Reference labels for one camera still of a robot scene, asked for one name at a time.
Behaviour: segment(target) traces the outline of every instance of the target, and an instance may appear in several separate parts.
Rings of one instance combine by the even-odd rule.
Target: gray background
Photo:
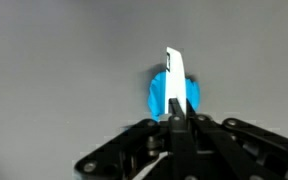
[[[288,1],[0,0],[0,180],[70,180],[150,117],[166,46],[198,77],[200,112],[288,136]]]

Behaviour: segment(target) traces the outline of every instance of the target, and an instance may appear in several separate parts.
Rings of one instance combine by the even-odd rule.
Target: black mechanical arm
[[[133,179],[157,160],[143,179],[288,179],[287,138],[235,118],[217,124],[189,103],[184,116],[177,99],[169,103],[168,121],[133,125],[77,162],[77,179]]]

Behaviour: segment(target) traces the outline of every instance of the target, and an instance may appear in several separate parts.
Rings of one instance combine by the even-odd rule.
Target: blue object
[[[155,121],[158,121],[160,115],[165,114],[165,80],[166,72],[161,72],[154,77],[150,85],[150,95],[147,102],[152,113],[152,119]],[[191,103],[193,109],[196,110],[200,103],[199,85],[190,79],[186,79],[185,84],[186,98]]]

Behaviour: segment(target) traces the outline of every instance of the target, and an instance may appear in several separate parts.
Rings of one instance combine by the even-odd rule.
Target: blue sponge
[[[152,119],[158,121],[158,117],[165,114],[165,80],[166,72],[158,73],[151,81],[150,94],[148,97],[148,106],[152,113]],[[185,80],[186,83],[186,98],[191,103],[191,106],[196,110],[200,103],[200,88],[197,82],[190,79]]]

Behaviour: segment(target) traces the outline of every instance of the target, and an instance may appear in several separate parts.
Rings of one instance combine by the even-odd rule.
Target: white object
[[[186,85],[182,55],[179,51],[167,47],[165,114],[169,113],[169,99],[177,98],[186,115]]]

